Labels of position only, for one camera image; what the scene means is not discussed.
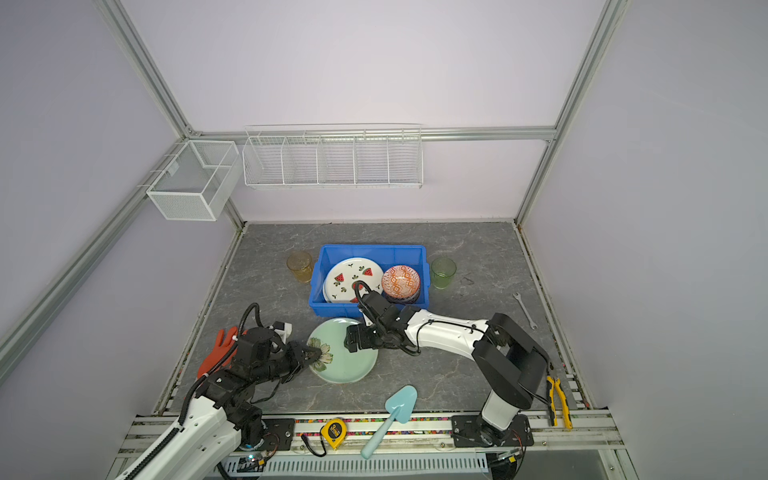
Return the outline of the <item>orange patterned bowl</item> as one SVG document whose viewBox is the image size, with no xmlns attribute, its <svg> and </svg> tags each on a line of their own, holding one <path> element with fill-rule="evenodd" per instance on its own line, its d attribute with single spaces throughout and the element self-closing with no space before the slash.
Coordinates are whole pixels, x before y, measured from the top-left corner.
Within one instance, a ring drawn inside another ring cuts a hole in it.
<svg viewBox="0 0 768 480">
<path fill-rule="evenodd" d="M 417 271 L 407 265 L 395 265 L 387 269 L 382 276 L 382 290 L 385 296 L 396 303 L 414 303 L 420 295 L 421 277 Z"/>
</svg>

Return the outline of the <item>green rimmed bottom plate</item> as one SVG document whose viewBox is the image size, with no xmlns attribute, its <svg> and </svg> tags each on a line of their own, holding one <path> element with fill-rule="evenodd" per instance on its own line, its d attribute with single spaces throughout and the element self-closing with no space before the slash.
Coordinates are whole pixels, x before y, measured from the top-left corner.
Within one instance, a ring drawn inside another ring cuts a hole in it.
<svg viewBox="0 0 768 480">
<path fill-rule="evenodd" d="M 307 345 L 321 350 L 320 358 L 310 365 L 311 371 L 328 383 L 354 383 L 367 376 L 378 360 L 378 351 L 358 350 L 351 353 L 345 346 L 347 328 L 359 324 L 350 318 L 334 318 L 317 326 Z"/>
</svg>

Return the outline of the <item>watermelon pattern plate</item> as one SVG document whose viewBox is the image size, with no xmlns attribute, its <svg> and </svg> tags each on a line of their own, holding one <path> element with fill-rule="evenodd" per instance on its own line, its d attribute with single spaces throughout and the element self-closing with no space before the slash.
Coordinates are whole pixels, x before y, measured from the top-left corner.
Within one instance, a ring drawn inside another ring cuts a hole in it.
<svg viewBox="0 0 768 480">
<path fill-rule="evenodd" d="M 328 303 L 356 303 L 353 284 L 364 282 L 371 290 L 382 292 L 382 268 L 373 260 L 352 257 L 332 266 L 322 287 L 323 297 Z"/>
</svg>

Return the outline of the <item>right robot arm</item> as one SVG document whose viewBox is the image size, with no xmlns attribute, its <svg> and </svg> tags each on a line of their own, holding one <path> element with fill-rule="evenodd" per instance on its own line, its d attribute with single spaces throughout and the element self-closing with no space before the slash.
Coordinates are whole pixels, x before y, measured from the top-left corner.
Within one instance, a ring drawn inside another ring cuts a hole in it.
<svg viewBox="0 0 768 480">
<path fill-rule="evenodd" d="M 418 356 L 425 348 L 474 361 L 490 386 L 476 416 L 452 418 L 459 447 L 525 448 L 533 444 L 523 412 L 538 398 L 552 363 L 545 349 L 511 317 L 489 320 L 440 316 L 412 305 L 398 307 L 358 280 L 352 290 L 364 322 L 347 329 L 344 345 L 360 350 L 400 350 Z"/>
</svg>

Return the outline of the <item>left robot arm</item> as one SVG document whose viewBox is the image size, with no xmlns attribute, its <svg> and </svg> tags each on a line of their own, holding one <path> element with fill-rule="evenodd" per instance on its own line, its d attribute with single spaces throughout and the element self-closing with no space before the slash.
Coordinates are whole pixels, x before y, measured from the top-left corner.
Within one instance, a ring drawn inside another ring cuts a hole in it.
<svg viewBox="0 0 768 480">
<path fill-rule="evenodd" d="M 259 304 L 244 311 L 221 359 L 190 387 L 171 426 L 120 479 L 203 479 L 239 447 L 260 446 L 267 435 L 255 388 L 288 383 L 319 361 L 319 347 L 290 341 L 292 327 L 266 326 Z"/>
</svg>

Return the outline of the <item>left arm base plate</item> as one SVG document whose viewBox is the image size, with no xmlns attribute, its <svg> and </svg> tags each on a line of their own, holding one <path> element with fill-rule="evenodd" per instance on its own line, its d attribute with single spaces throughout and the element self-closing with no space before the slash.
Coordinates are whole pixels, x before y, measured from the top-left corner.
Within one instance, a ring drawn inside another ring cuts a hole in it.
<svg viewBox="0 0 768 480">
<path fill-rule="evenodd" d="M 296 419 L 291 417 L 262 418 L 262 441 L 257 447 L 262 452 L 289 451 L 295 437 Z"/>
</svg>

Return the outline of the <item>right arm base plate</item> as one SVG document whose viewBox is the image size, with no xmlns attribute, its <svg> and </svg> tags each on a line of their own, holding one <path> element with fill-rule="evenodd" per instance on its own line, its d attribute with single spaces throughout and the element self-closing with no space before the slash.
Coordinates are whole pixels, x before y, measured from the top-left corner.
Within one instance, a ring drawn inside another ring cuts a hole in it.
<svg viewBox="0 0 768 480">
<path fill-rule="evenodd" d="M 491 426 L 480 415 L 453 415 L 451 435 L 458 448 L 530 447 L 534 445 L 529 419 L 518 413 L 506 429 Z"/>
</svg>

